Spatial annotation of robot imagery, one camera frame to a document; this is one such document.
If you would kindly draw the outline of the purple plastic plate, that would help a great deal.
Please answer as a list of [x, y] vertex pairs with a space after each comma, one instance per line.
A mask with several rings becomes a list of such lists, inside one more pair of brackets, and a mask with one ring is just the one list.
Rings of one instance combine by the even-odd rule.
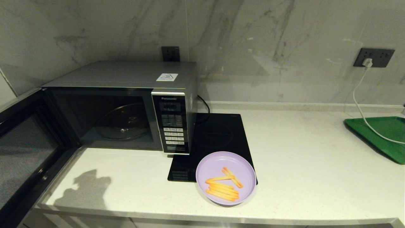
[[[205, 183], [207, 179], [227, 176], [222, 171], [223, 167], [231, 170], [244, 186], [243, 188], [238, 188], [232, 180], [215, 181], [231, 185], [234, 187], [234, 190], [239, 192], [239, 199], [236, 199], [234, 202], [212, 196], [205, 192], [205, 190], [209, 189], [209, 184]], [[253, 166], [246, 159], [232, 152], [218, 151], [205, 156], [200, 161], [196, 169], [196, 182], [210, 201], [222, 206], [236, 206], [245, 202], [253, 195], [257, 185], [257, 177]]]

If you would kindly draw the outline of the glass microwave door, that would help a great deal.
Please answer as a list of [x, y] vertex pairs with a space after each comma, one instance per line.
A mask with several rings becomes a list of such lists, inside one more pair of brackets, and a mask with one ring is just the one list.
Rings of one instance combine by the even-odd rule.
[[0, 228], [17, 228], [82, 146], [50, 89], [0, 106]]

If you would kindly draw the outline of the silver Panasonic microwave body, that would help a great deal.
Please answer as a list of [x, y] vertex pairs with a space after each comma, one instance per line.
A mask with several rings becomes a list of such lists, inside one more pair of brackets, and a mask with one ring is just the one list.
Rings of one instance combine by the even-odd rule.
[[[156, 82], [162, 73], [177, 73], [174, 82]], [[158, 150], [189, 155], [198, 111], [198, 67], [195, 62], [98, 61], [42, 85], [80, 142], [87, 147]], [[150, 132], [140, 138], [113, 141], [101, 137], [95, 124], [107, 112], [143, 103]]]

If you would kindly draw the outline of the black induction cooktop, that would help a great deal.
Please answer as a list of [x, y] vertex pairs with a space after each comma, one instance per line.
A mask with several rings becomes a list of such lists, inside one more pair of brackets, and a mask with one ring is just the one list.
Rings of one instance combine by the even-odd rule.
[[190, 155], [174, 155], [168, 181], [196, 182], [196, 169], [207, 155], [226, 151], [247, 160], [254, 168], [240, 114], [198, 113]]

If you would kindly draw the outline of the green plastic tray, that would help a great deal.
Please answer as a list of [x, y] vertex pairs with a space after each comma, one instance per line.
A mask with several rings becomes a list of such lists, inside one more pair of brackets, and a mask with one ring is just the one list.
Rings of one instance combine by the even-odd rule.
[[343, 124], [375, 152], [397, 164], [405, 165], [405, 118], [373, 117], [366, 120], [382, 136], [403, 144], [390, 142], [378, 136], [362, 118], [345, 119]]

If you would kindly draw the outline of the black wide wall socket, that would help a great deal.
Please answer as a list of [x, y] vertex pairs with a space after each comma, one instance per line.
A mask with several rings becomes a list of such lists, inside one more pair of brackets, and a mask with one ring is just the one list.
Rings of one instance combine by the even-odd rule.
[[394, 49], [380, 49], [380, 48], [361, 48], [356, 60], [354, 61], [354, 67], [363, 67], [363, 61], [366, 58], [373, 59], [373, 66], [377, 68], [385, 68], [392, 56], [394, 55]]

